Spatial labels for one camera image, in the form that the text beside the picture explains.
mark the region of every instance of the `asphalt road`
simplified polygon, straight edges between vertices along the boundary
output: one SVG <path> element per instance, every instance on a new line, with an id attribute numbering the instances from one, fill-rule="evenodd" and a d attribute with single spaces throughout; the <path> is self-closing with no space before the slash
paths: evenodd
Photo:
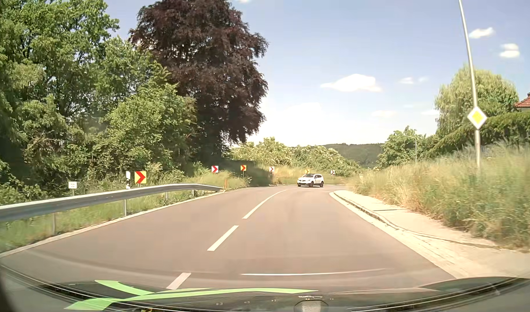
<path id="1" fill-rule="evenodd" d="M 0 263 L 55 283 L 106 279 L 170 288 L 345 291 L 452 279 L 329 195 L 343 188 L 236 190 L 56 240 Z"/>

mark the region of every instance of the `sky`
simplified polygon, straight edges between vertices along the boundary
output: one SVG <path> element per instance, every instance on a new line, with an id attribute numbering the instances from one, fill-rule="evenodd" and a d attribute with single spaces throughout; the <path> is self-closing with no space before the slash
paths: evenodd
<path id="1" fill-rule="evenodd" d="M 107 0 L 128 37 L 148 0 Z M 269 49 L 265 121 L 248 140 L 382 143 L 407 125 L 436 130 L 434 100 L 467 64 L 457 0 L 232 0 Z M 476 68 L 530 91 L 530 0 L 463 0 Z"/>

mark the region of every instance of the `car hood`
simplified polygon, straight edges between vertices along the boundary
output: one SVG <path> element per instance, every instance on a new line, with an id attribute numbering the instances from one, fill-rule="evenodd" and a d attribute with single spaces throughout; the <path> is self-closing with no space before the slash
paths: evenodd
<path id="1" fill-rule="evenodd" d="M 511 287 L 529 283 L 520 278 L 469 278 L 448 280 L 419 287 L 371 289 L 326 293 L 314 289 L 288 288 L 190 288 L 165 289 L 112 280 L 45 284 L 29 289 L 58 299 L 56 310 L 72 311 L 294 311 L 315 302 L 315 311 L 324 308 L 390 311 L 410 306 L 432 308 L 463 300 L 479 299 Z"/>

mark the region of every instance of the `white car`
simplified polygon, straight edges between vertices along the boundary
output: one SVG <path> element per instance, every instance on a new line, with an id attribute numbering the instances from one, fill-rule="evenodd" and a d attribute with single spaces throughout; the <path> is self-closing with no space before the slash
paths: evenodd
<path id="1" fill-rule="evenodd" d="M 307 185 L 311 188 L 314 185 L 319 185 L 320 187 L 323 187 L 325 185 L 325 181 L 323 176 L 320 174 L 304 174 L 301 178 L 298 179 L 298 187 L 301 187 L 302 185 Z"/>

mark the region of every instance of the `lamp pole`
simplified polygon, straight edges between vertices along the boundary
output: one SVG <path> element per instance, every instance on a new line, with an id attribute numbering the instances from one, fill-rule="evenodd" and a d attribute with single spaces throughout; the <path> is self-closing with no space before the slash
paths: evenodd
<path id="1" fill-rule="evenodd" d="M 473 107 L 477 107 L 477 87 L 475 86 L 475 72 L 473 71 L 473 59 L 471 58 L 471 47 L 469 46 L 468 26 L 465 24 L 465 15 L 463 14 L 463 5 L 460 4 L 461 22 L 463 23 L 463 32 L 465 33 L 465 45 L 468 48 L 469 72 L 471 73 L 471 92 L 473 93 Z M 481 170 L 481 132 L 475 130 L 475 158 L 477 161 L 477 171 Z"/>
<path id="2" fill-rule="evenodd" d="M 405 134 L 404 134 L 404 137 L 412 138 L 415 140 L 415 166 L 417 166 L 417 138 L 414 138 L 414 137 L 411 137 Z"/>

